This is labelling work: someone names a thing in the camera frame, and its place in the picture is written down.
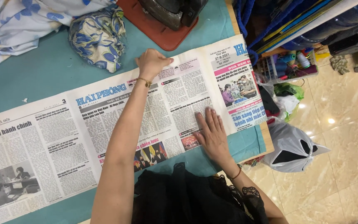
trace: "blue floral fabric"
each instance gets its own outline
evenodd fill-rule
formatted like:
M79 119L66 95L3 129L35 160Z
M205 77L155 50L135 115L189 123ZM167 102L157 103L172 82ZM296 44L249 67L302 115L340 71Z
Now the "blue floral fabric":
M113 4L77 18L68 32L72 48L88 64L115 72L120 68L118 60L124 50L120 41L125 35L123 16L122 9Z
M0 0L0 63L38 47L38 39L114 0Z

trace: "black lace clothing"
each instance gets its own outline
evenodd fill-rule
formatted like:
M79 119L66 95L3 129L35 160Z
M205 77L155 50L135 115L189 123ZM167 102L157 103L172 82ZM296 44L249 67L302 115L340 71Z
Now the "black lace clothing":
M195 176L184 163L172 175L145 170L135 184L132 223L268 224L259 192L242 190L227 186L223 175Z

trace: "hai phong newspaper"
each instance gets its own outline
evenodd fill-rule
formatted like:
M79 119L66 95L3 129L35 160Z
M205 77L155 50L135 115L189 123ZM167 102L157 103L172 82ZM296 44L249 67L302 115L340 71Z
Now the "hai phong newspaper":
M173 57L148 91L134 172L200 145L196 112L227 134L266 120L241 35ZM139 70L0 113L0 223L97 186Z

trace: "green plastic bag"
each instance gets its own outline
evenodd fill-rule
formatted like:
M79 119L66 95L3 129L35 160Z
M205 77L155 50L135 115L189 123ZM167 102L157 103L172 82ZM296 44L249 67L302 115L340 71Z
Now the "green plastic bag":
M291 83L279 83L275 84L276 96L294 95L299 101L304 98L305 91L302 87Z

